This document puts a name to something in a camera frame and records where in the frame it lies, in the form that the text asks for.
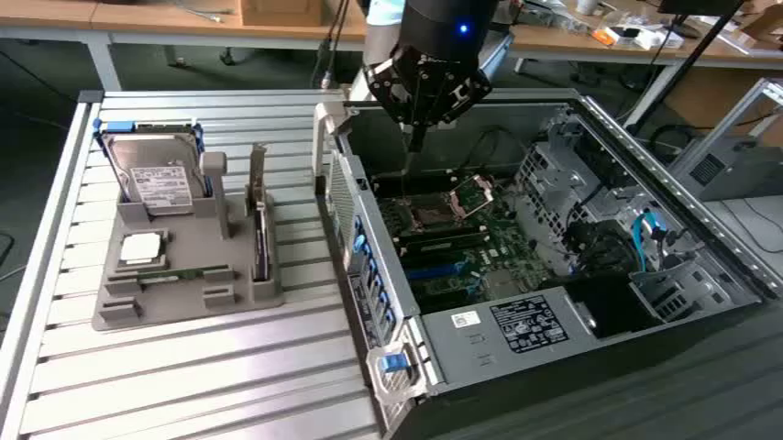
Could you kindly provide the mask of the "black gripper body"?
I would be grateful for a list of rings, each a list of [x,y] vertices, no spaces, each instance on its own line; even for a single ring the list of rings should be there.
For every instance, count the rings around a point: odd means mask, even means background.
[[[489,0],[405,1],[396,46],[476,67],[492,18]]]

